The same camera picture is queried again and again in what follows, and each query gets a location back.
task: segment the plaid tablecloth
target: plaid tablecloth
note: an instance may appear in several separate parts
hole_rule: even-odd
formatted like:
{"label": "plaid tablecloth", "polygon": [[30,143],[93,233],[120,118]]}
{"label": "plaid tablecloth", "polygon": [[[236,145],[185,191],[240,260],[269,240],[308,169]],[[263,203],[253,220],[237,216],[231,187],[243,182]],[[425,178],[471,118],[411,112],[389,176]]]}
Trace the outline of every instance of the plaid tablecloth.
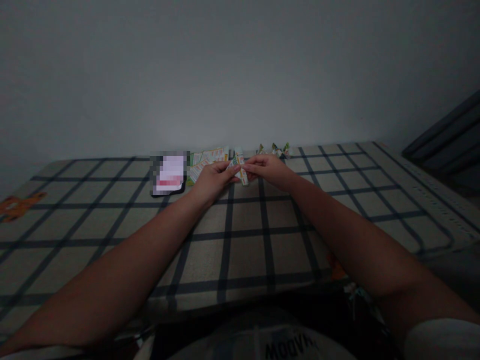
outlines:
{"label": "plaid tablecloth", "polygon": [[[293,150],[295,156],[285,160],[293,171],[420,259],[480,237],[474,206],[381,144]],[[148,156],[58,161],[14,193],[47,196],[24,217],[0,224],[1,335],[15,331],[86,265],[183,196],[152,198],[149,171]],[[327,253],[287,193],[261,179],[249,187],[231,185],[196,224],[147,308],[192,310],[329,282]]]}

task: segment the sleeve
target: sleeve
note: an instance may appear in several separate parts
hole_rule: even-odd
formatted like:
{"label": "sleeve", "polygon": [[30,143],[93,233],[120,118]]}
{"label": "sleeve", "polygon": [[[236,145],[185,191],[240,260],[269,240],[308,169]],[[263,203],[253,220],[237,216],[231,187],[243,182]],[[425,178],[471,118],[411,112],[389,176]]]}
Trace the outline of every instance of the sleeve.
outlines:
{"label": "sleeve", "polygon": [[422,322],[408,333],[404,356],[413,359],[480,359],[480,325],[451,318]]}
{"label": "sleeve", "polygon": [[0,357],[0,360],[54,360],[74,357],[84,359],[83,351],[66,346],[49,346],[39,349],[19,351],[7,356]]}

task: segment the white wall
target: white wall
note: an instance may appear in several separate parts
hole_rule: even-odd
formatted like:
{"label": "white wall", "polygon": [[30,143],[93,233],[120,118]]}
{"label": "white wall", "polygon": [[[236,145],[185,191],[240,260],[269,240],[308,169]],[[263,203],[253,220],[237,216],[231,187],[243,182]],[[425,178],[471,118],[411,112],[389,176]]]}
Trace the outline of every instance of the white wall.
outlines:
{"label": "white wall", "polygon": [[0,195],[69,158],[401,150],[480,88],[478,1],[3,1]]}

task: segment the hand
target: hand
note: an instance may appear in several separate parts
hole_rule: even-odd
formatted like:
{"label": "hand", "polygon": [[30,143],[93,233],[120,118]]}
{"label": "hand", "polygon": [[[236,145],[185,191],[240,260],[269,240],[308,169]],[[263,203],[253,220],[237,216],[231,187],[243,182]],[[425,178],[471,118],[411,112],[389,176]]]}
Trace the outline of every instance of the hand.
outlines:
{"label": "hand", "polygon": [[261,177],[287,193],[290,192],[292,181],[297,177],[276,155],[255,155],[245,161],[243,169],[248,181]]}
{"label": "hand", "polygon": [[202,169],[190,193],[203,206],[209,208],[226,184],[240,181],[238,177],[235,177],[235,174],[240,171],[240,165],[225,170],[229,164],[230,161],[218,161]]}

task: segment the package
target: package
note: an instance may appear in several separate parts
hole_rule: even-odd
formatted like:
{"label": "package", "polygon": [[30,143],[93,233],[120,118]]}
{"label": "package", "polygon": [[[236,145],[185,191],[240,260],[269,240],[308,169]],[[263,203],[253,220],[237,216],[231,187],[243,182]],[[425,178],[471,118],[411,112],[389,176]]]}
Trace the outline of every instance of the package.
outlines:
{"label": "package", "polygon": [[[233,149],[233,160],[232,162],[228,165],[228,168],[231,168],[232,166],[235,166],[236,164],[245,164],[245,159],[244,159],[244,152],[241,147],[235,147]],[[243,186],[248,186],[249,185],[249,179],[247,177],[247,172],[243,169],[240,169],[239,172],[235,174],[237,178],[241,180],[241,184]]]}
{"label": "package", "polygon": [[260,144],[260,146],[258,147],[258,150],[256,151],[257,155],[259,154],[265,154],[265,149],[264,149],[264,146],[262,144]]}
{"label": "package", "polygon": [[285,158],[290,159],[293,155],[292,148],[290,147],[290,144],[287,142],[286,145],[284,146],[283,149],[280,149],[275,143],[271,145],[271,149],[265,148],[262,144],[258,147],[258,150],[256,151],[256,154],[266,154],[266,155],[276,155],[277,157],[281,158],[282,155],[285,156]]}
{"label": "package", "polygon": [[280,150],[275,143],[271,144],[271,153],[276,155],[278,158],[282,156],[282,150]]}
{"label": "package", "polygon": [[216,160],[212,157],[207,156],[203,161],[200,161],[198,164],[190,166],[190,180],[193,183],[196,183],[204,167],[213,164],[215,161]]}
{"label": "package", "polygon": [[229,159],[229,147],[218,147],[213,150],[205,150],[201,154],[200,162],[206,158],[216,159],[216,161],[227,161]]}
{"label": "package", "polygon": [[194,166],[200,163],[200,159],[202,158],[202,152],[194,152],[190,155],[191,164],[190,166]]}
{"label": "package", "polygon": [[203,163],[204,161],[208,161],[208,164],[212,164],[215,161],[227,161],[229,159],[229,147],[224,146],[224,147],[218,147],[213,150],[205,150],[201,152],[194,152],[192,155],[190,155],[190,176],[186,180],[186,185],[187,186],[193,186],[195,182],[197,181],[200,173],[198,172],[199,168],[194,168],[193,173],[197,175],[194,175],[195,179],[192,177],[192,168],[202,164],[200,171],[202,171],[203,167],[205,164]]}
{"label": "package", "polygon": [[292,155],[294,154],[294,152],[290,148],[290,144],[288,142],[285,144],[285,147],[283,148],[282,152],[283,152],[283,155],[285,155],[285,157],[287,159],[290,159],[292,157]]}

